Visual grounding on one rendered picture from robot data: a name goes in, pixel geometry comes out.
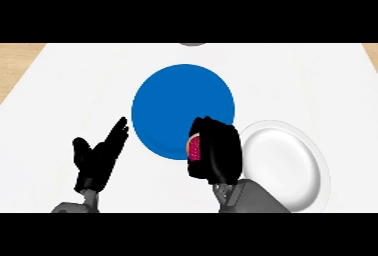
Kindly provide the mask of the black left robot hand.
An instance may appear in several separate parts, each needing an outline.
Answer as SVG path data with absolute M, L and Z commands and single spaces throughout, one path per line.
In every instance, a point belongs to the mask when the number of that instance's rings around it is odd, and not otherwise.
M 82 137 L 73 140 L 75 164 L 79 168 L 75 190 L 79 193 L 85 190 L 100 193 L 104 190 L 128 138 L 128 118 L 122 117 L 107 139 L 95 147 Z

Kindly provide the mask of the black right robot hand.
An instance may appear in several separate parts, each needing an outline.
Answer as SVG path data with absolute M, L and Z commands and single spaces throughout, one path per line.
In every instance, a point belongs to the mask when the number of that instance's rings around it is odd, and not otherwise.
M 243 149 L 238 130 L 210 117 L 199 117 L 190 136 L 200 138 L 200 159 L 188 159 L 190 176 L 210 185 L 237 185 L 243 173 Z

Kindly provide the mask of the pink cupcake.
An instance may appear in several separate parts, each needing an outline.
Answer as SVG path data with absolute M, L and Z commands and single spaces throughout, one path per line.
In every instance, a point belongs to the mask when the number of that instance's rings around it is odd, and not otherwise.
M 187 155 L 191 161 L 202 160 L 202 143 L 200 143 L 200 134 L 194 134 L 190 137 L 187 143 Z

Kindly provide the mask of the white round plate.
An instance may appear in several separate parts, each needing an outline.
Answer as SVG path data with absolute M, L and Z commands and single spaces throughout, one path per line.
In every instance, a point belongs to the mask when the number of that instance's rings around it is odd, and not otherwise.
M 241 132 L 243 176 L 256 181 L 293 213 L 321 213 L 330 201 L 326 157 L 305 132 L 277 120 Z

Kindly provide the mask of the blue round plate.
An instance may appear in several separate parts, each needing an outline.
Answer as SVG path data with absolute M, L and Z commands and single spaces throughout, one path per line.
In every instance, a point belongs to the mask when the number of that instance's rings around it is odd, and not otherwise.
M 145 80 L 132 105 L 141 142 L 162 157 L 187 159 L 187 141 L 197 117 L 233 124 L 235 101 L 221 76 L 206 67 L 178 64 Z

